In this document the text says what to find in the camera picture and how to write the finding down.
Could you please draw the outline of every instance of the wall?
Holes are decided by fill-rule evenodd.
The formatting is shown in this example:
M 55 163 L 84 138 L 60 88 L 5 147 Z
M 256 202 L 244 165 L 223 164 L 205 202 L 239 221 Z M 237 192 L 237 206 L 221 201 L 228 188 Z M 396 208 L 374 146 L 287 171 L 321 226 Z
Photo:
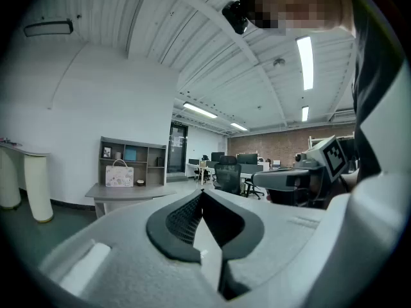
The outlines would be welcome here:
M 282 166 L 292 166 L 294 156 L 308 149 L 308 139 L 332 135 L 352 135 L 354 124 L 322 128 L 307 128 L 289 132 L 265 133 L 228 139 L 229 155 L 257 151 L 263 158 L 280 160 Z
M 100 137 L 168 143 L 178 73 L 125 51 L 37 43 L 13 50 L 0 73 L 0 137 L 49 148 L 51 197 L 92 204 Z
M 211 153 L 214 151 L 227 153 L 226 137 L 193 126 L 188 127 L 186 163 L 190 158 L 201 160 L 203 155 L 207 155 L 211 160 Z M 186 168 L 186 176 L 194 176 L 191 168 Z

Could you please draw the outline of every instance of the picture frame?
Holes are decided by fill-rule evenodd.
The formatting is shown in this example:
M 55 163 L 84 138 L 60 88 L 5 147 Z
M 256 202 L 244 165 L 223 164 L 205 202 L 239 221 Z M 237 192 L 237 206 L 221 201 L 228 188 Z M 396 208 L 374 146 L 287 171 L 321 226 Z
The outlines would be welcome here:
M 112 150 L 112 147 L 103 146 L 103 149 L 101 150 L 101 157 L 102 158 L 111 158 L 111 150 Z

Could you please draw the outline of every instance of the brick wall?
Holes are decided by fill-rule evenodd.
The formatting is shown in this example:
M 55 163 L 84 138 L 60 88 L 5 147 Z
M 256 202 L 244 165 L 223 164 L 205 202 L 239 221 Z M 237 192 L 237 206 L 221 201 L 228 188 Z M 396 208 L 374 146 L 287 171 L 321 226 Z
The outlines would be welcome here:
M 228 152 L 229 155 L 236 156 L 239 153 L 254 153 L 257 151 L 264 158 L 280 160 L 282 166 L 292 166 L 295 162 L 295 154 L 308 149 L 310 136 L 313 138 L 326 138 L 332 135 L 352 135 L 354 126 L 354 124 L 326 126 L 229 138 Z

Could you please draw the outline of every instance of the person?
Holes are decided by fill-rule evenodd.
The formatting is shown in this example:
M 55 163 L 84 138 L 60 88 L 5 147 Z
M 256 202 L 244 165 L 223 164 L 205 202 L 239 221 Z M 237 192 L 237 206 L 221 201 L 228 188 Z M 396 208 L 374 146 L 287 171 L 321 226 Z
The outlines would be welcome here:
M 389 89 L 401 67 L 401 46 L 388 35 L 390 27 L 378 20 L 367 0 L 240 0 L 247 19 L 259 28 L 308 28 L 326 31 L 342 28 L 355 39 L 357 56 L 353 86 L 356 112 L 355 146 L 358 170 L 332 185 L 328 201 L 381 170 L 360 126 Z M 311 191 L 320 181 L 311 179 Z

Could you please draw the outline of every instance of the white wall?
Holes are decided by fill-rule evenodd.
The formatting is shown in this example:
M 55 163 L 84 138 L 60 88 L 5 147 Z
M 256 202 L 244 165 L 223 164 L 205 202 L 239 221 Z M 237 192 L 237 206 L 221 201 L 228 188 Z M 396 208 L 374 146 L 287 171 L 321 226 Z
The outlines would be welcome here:
M 193 126 L 188 127 L 186 163 L 189 158 L 201 160 L 203 155 L 207 155 L 211 160 L 211 153 L 214 151 L 223 151 L 227 154 L 226 137 Z M 194 171 L 186 168 L 186 176 L 194 176 Z
M 49 148 L 51 197 L 92 204 L 100 137 L 168 144 L 178 73 L 125 51 L 44 43 L 12 51 L 0 72 L 0 137 Z

